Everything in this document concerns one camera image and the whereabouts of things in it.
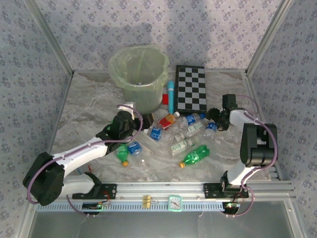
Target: blue bottle label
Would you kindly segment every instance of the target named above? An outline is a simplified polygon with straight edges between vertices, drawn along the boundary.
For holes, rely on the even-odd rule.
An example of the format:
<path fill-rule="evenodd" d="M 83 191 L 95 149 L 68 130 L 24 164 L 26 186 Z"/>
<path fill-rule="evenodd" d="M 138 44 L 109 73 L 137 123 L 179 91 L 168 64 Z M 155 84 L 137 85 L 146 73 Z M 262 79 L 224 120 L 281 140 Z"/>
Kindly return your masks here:
<path fill-rule="evenodd" d="M 150 138 L 152 138 L 153 140 L 160 140 L 161 136 L 162 136 L 162 129 L 153 127 L 151 130 Z"/>
<path fill-rule="evenodd" d="M 186 120 L 188 122 L 188 125 L 193 124 L 195 122 L 195 118 L 194 118 L 193 115 L 188 115 L 185 118 L 186 118 Z"/>
<path fill-rule="evenodd" d="M 209 128 L 209 129 L 211 129 L 211 130 L 213 130 L 213 131 L 217 131 L 217 124 L 216 123 L 213 123 L 213 122 L 210 122 L 210 123 L 208 123 L 208 125 L 206 126 L 206 129 L 207 128 Z"/>
<path fill-rule="evenodd" d="M 137 150 L 142 149 L 137 141 L 132 142 L 128 145 L 128 151 L 133 155 Z"/>

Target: enclosure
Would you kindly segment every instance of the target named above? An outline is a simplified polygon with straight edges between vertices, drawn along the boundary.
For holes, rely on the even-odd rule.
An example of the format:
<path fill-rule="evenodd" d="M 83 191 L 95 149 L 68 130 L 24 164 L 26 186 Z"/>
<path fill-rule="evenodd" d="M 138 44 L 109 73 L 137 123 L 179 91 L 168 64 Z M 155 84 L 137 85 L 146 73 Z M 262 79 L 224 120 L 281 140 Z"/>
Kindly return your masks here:
<path fill-rule="evenodd" d="M 233 232 L 317 237 L 315 1 L 3 0 L 0 5 L 1 237 L 103 237 L 100 227 L 111 237 L 158 237 L 164 229 L 161 237 Z M 95 218 L 73 212 L 64 197 L 46 207 L 25 199 L 22 180 L 37 155 L 74 148 L 111 123 L 115 105 L 125 100 L 110 78 L 109 59 L 123 48 L 144 45 L 168 56 L 169 80 L 175 79 L 176 65 L 204 66 L 208 108 L 221 108 L 224 94 L 247 95 L 261 109 L 258 118 L 277 126 L 278 161 L 248 181 L 256 199 L 245 218 L 226 219 L 216 207 L 230 200 L 205 199 L 203 190 L 205 182 L 219 182 L 240 160 L 242 132 L 234 126 L 204 141 L 211 154 L 193 167 L 181 169 L 180 157 L 147 151 L 129 167 L 113 153 L 82 166 L 117 185 L 116 199 Z M 246 98 L 237 97 L 237 103 L 256 109 Z M 165 105 L 154 112 L 156 120 L 166 114 Z M 147 212 L 139 207 L 144 195 L 153 198 Z M 166 212 L 170 195 L 182 197 L 183 212 Z M 244 199 L 241 210 L 250 201 Z M 83 202 L 72 200 L 77 208 Z"/>

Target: metal bracket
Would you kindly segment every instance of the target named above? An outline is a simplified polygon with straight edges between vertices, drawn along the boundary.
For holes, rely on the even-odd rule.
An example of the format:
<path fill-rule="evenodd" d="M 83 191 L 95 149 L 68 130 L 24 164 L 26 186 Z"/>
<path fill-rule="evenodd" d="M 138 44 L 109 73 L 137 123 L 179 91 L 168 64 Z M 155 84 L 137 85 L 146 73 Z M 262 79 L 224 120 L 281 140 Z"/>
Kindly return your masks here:
<path fill-rule="evenodd" d="M 102 183 L 99 192 L 93 196 L 90 193 L 82 194 L 82 193 L 75 193 L 73 194 L 73 199 L 93 199 L 93 200 L 106 200 L 108 199 L 115 199 L 117 193 L 117 185 L 115 183 Z"/>
<path fill-rule="evenodd" d="M 248 191 L 240 191 L 239 188 L 225 188 L 222 191 L 221 184 L 215 183 L 204 183 L 205 199 L 210 198 L 249 198 Z"/>

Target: checkered board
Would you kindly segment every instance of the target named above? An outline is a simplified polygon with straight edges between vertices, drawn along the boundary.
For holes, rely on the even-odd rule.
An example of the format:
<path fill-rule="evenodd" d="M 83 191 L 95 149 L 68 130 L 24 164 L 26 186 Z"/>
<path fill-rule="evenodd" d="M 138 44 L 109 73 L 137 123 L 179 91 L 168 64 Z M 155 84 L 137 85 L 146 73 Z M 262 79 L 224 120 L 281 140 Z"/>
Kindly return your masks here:
<path fill-rule="evenodd" d="M 181 115 L 206 113 L 205 69 L 199 66 L 176 66 L 174 111 Z"/>

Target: green clock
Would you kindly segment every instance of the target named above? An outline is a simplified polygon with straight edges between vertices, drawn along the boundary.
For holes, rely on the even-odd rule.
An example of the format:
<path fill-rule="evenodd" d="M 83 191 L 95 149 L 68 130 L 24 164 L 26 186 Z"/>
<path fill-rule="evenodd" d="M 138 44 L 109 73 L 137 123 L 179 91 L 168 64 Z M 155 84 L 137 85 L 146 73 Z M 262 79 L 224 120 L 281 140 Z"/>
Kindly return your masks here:
<path fill-rule="evenodd" d="M 182 197 L 171 195 L 168 197 L 168 210 L 172 212 L 182 211 Z"/>

